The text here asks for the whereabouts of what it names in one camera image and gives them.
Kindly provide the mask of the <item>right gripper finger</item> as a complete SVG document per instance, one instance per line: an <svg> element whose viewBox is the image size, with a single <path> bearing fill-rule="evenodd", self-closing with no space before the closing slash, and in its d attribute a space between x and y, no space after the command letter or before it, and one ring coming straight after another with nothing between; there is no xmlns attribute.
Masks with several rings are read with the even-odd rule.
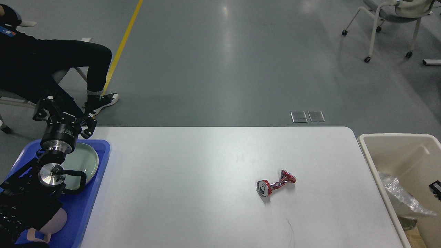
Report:
<svg viewBox="0 0 441 248"><path fill-rule="evenodd" d="M435 181L429 185L429 189L432 192L433 196L441 201L441 182Z"/></svg>

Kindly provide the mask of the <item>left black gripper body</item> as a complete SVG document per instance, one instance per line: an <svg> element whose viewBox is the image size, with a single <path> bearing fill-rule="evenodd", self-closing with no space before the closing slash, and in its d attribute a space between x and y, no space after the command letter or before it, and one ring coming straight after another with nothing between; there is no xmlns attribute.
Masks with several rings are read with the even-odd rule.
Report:
<svg viewBox="0 0 441 248"><path fill-rule="evenodd" d="M41 139L41 150L72 153L81 130L79 124L46 121L46 129Z"/></svg>

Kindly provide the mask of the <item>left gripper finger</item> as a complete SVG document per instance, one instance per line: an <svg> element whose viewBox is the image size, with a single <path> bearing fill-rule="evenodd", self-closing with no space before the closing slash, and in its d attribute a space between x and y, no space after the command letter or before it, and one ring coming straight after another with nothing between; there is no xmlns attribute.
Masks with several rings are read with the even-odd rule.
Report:
<svg viewBox="0 0 441 248"><path fill-rule="evenodd" d="M40 99L34 109L33 120L45 121L47 124L69 124L71 115L62 111L50 97Z"/></svg>
<svg viewBox="0 0 441 248"><path fill-rule="evenodd" d="M85 113L81 117L74 117L71 120L71 126L76 129L79 128L79 135L84 139L89 139L95 131L98 121L94 119L93 114L89 110L85 110Z"/></svg>

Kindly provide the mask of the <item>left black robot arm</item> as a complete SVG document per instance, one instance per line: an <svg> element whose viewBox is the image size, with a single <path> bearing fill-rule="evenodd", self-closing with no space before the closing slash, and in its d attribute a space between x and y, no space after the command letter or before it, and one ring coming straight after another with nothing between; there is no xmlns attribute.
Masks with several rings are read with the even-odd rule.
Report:
<svg viewBox="0 0 441 248"><path fill-rule="evenodd" d="M62 207L61 194L81 193L86 184L84 172L63 168L62 163L75 150L79 135L93 135L93 115L75 117L47 96L37 102L33 119L47 124L40 149L1 184L2 248L19 247L17 239L26 229L40 229L55 217Z"/></svg>

